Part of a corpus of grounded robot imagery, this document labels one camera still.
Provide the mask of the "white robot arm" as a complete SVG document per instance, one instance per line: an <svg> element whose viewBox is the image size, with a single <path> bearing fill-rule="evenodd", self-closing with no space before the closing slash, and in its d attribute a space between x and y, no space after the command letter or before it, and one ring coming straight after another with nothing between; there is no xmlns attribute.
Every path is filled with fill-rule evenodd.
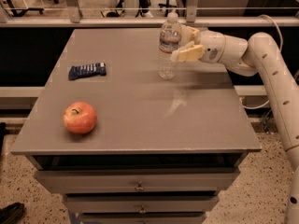
<svg viewBox="0 0 299 224"><path fill-rule="evenodd" d="M278 127L281 143L293 170L284 224L299 224L299 86L274 38L256 33L248 40L184 25L174 62L221 63L244 77L259 75Z"/></svg>

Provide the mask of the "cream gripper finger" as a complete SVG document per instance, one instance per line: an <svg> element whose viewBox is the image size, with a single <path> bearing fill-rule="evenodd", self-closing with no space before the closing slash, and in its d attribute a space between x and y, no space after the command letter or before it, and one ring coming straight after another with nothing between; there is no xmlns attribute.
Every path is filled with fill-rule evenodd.
<svg viewBox="0 0 299 224"><path fill-rule="evenodd" d="M181 25L180 45L184 46L189 42L198 43L199 30L187 25Z"/></svg>
<svg viewBox="0 0 299 224"><path fill-rule="evenodd" d="M187 43L172 52L170 60L172 62L194 62L203 57L205 49L203 45L195 45L193 41Z"/></svg>

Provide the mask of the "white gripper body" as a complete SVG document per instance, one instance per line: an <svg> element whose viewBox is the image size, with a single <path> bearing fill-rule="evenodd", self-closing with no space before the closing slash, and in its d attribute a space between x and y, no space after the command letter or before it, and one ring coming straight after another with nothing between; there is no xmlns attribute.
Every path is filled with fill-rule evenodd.
<svg viewBox="0 0 299 224"><path fill-rule="evenodd" d="M202 45L204 48L204 55L200 59L201 62L216 63L223 53L225 37L221 33L205 30L198 34L195 43Z"/></svg>

